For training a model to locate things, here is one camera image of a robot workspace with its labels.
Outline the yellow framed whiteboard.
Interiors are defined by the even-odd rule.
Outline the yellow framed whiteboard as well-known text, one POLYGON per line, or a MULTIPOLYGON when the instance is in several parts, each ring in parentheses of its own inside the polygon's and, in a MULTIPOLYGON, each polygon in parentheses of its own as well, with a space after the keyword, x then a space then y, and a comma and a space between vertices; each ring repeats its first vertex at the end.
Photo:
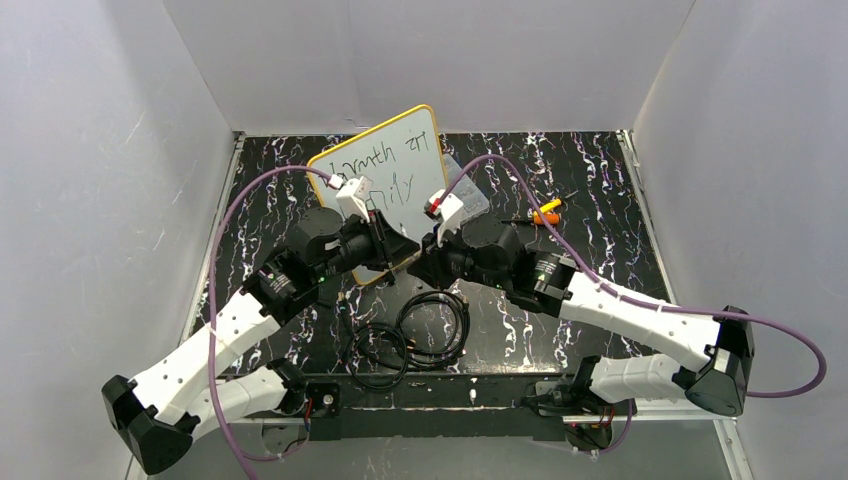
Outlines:
POLYGON ((433 227, 425 204, 449 183, 435 115, 424 104, 317 154, 307 165, 345 182, 366 178, 356 200, 339 202, 337 191, 322 177, 308 175, 321 206, 345 220, 359 219, 366 209, 378 210, 389 227, 415 246, 433 227))

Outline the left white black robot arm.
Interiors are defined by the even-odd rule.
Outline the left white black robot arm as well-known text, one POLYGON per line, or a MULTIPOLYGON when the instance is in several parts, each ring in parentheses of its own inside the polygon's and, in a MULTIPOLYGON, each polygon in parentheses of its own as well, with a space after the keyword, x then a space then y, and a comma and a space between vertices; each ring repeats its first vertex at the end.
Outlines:
POLYGON ((273 360, 216 388, 209 379, 315 305, 326 281, 358 267, 391 270, 419 249, 379 210, 347 218, 327 207, 308 210, 204 330, 148 369, 131 378, 115 375, 103 385, 110 424, 142 470, 155 475, 218 428, 218 413, 243 418, 298 409, 307 382, 289 361, 273 360))

